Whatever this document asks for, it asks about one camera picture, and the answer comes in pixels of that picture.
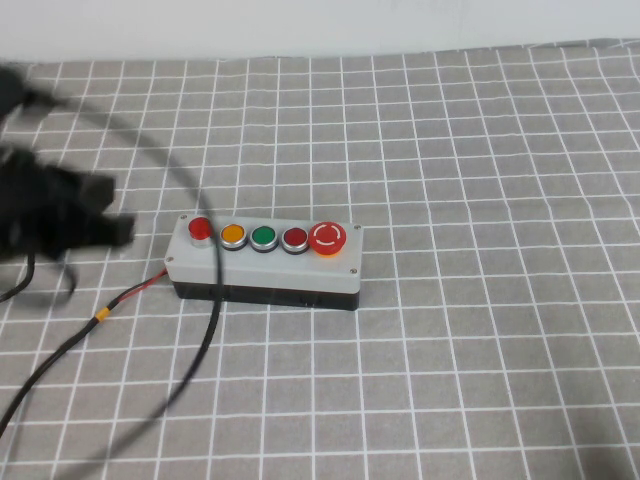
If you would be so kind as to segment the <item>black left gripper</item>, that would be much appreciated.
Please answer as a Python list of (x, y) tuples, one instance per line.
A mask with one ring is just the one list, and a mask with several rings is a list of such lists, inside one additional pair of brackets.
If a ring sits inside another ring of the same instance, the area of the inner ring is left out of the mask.
[[(1, 258), (40, 254), (57, 260), (86, 244), (131, 244), (135, 217), (102, 214), (113, 203), (115, 188), (112, 176), (42, 163), (30, 150), (3, 145)], [(95, 214), (87, 225), (86, 214)]]

